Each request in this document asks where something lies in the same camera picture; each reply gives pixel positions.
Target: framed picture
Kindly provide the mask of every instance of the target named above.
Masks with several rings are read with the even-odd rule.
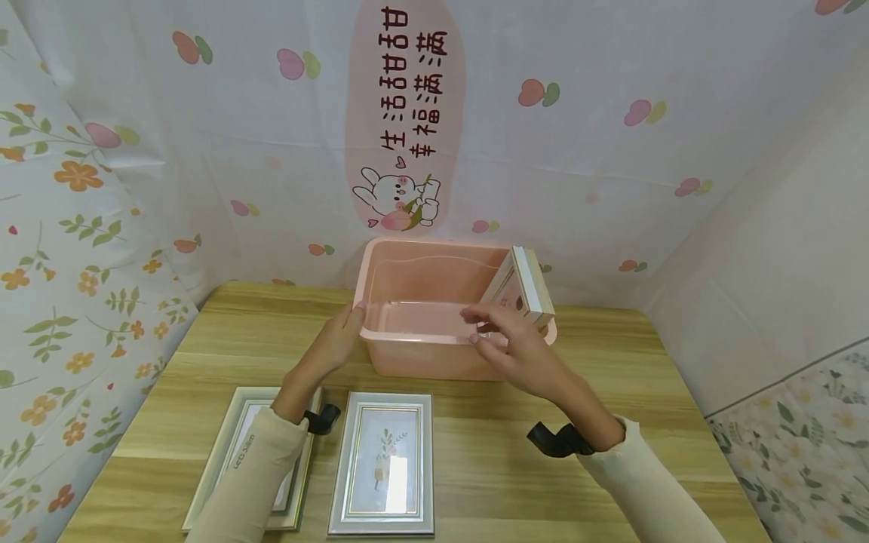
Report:
[[[351,392],[330,536],[435,535],[432,397]]]
[[[230,463],[238,454],[244,437],[248,434],[250,424],[260,409],[268,409],[277,396],[279,387],[238,387],[229,403],[226,416],[217,439],[211,448],[211,454],[205,463],[205,470],[196,487],[190,509],[181,526],[183,533],[189,532],[196,523],[196,517],[205,506],[217,483],[229,468]],[[318,388],[308,407],[310,411],[319,412],[322,390]],[[302,454],[295,466],[281,483],[275,496],[272,513],[266,530],[297,531],[302,521],[302,502],[308,478],[308,464],[311,458],[311,446],[314,435],[308,434],[302,446]]]

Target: floral backdrop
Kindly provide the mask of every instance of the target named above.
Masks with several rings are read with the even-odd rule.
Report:
[[[0,541],[53,541],[196,306],[5,2],[0,24]]]
[[[869,540],[869,341],[708,417],[782,543]]]

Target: black wrist strap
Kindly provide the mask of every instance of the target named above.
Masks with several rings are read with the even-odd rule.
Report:
[[[564,458],[571,454],[594,454],[594,450],[573,424],[566,424],[557,434],[553,434],[545,424],[538,422],[528,432],[527,437],[541,453],[553,458]]]
[[[341,409],[327,403],[320,409],[320,414],[306,410],[304,418],[308,419],[308,431],[310,433],[313,435],[328,435],[332,431],[335,421],[340,416]]]

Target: white sleeve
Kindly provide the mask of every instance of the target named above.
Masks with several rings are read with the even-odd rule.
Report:
[[[260,409],[220,483],[187,536],[187,543],[260,543],[281,482],[308,434],[308,419],[293,424]]]
[[[613,496],[642,543],[725,543],[688,492],[667,471],[640,425],[616,417],[625,440],[588,456],[577,454],[594,480]]]

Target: wooden tabletop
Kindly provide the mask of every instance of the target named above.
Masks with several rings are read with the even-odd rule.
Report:
[[[182,541],[180,528],[233,391],[277,386],[323,322],[353,293],[230,282],[211,295],[163,377],[78,508],[61,543]],[[555,350],[615,413],[640,423],[661,461],[727,541],[769,539],[652,325],[637,311],[557,308]],[[575,458],[552,459],[525,434],[567,421],[506,383],[381,377],[360,341],[324,383],[344,408],[351,390],[434,396],[434,514],[440,541],[636,541],[609,495]],[[299,533],[323,541],[343,423],[315,438]]]

